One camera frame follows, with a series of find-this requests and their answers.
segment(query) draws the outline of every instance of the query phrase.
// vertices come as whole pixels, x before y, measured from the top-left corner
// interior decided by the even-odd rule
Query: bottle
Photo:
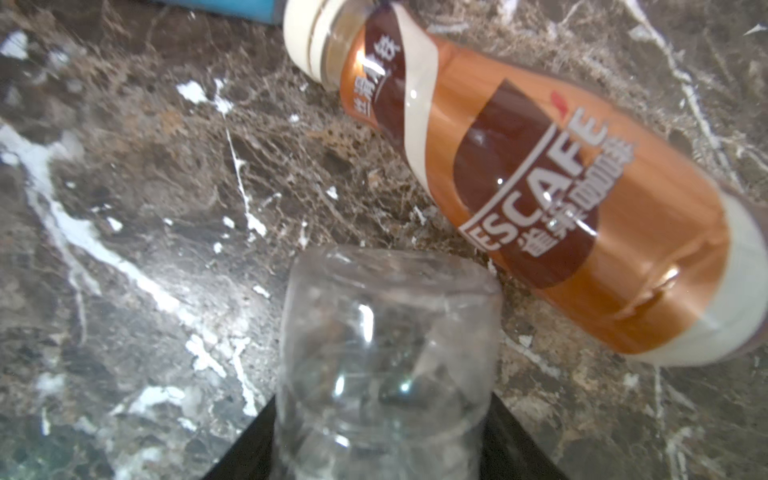
[[[768,210],[603,98],[398,2],[288,0],[284,37],[467,240],[616,352],[702,365],[768,336]]]
[[[291,269],[271,480],[477,480],[502,290],[440,253],[315,247]]]
[[[283,21],[285,0],[160,0],[187,8],[233,15],[256,22],[279,25]]]

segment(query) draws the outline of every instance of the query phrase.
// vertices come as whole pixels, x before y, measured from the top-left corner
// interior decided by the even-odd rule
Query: orange bottle
[[[477,248],[619,353],[700,365],[768,335],[768,209],[603,98],[426,33],[288,0],[293,61],[382,131]]]

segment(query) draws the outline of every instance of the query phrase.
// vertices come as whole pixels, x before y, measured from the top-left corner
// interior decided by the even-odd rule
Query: bottle neck
[[[379,0],[347,0],[339,10],[323,47],[323,86],[326,90],[339,90],[344,64],[355,37],[379,4]]]

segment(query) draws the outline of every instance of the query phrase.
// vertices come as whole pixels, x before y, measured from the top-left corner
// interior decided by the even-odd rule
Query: marble surface
[[[765,0],[412,7],[433,31],[597,88],[768,200]],[[4,0],[9,35],[2,478],[205,473],[273,391],[307,245],[487,263],[382,137],[291,66],[278,28],[130,0]],[[768,350],[699,369],[627,362],[499,278],[497,392],[572,479],[768,477]]]

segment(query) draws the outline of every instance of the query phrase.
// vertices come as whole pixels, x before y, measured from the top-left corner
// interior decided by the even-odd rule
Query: red accent mark
[[[554,90],[549,95],[549,98],[552,100],[552,104],[560,111],[560,119],[564,120],[565,115],[568,114],[568,102],[565,101],[565,98],[563,98],[562,95]]]

